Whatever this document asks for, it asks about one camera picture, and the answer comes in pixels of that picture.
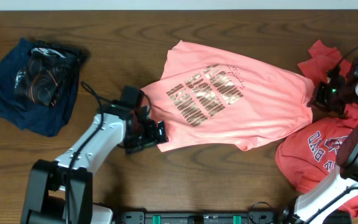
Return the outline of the pink shirt with bronze lettering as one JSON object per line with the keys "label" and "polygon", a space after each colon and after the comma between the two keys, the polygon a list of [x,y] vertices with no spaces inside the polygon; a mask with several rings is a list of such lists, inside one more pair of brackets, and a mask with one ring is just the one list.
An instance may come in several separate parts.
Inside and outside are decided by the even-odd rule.
{"label": "pink shirt with bronze lettering", "polygon": [[181,41],[168,51],[161,79],[144,87],[153,119],[164,121],[163,152],[199,144],[243,151],[312,122],[313,82],[221,49]]}

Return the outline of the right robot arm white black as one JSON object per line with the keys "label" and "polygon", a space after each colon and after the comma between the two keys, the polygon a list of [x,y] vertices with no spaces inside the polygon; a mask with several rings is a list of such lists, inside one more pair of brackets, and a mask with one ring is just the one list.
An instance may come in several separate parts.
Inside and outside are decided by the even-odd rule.
{"label": "right robot arm white black", "polygon": [[345,77],[336,65],[309,104],[336,118],[323,118],[287,137],[276,162],[301,195],[278,216],[280,223],[323,223],[341,208],[358,213],[358,57]]}

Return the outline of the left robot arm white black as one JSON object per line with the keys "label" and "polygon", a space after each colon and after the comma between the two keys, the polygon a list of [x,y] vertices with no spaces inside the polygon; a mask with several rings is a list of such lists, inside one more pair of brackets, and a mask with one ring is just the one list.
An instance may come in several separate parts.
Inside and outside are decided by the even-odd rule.
{"label": "left robot arm white black", "polygon": [[103,105],[71,148],[54,161],[39,159],[30,170],[21,223],[113,223],[113,210],[93,202],[95,173],[118,145],[132,154],[168,141],[165,123],[138,110]]}

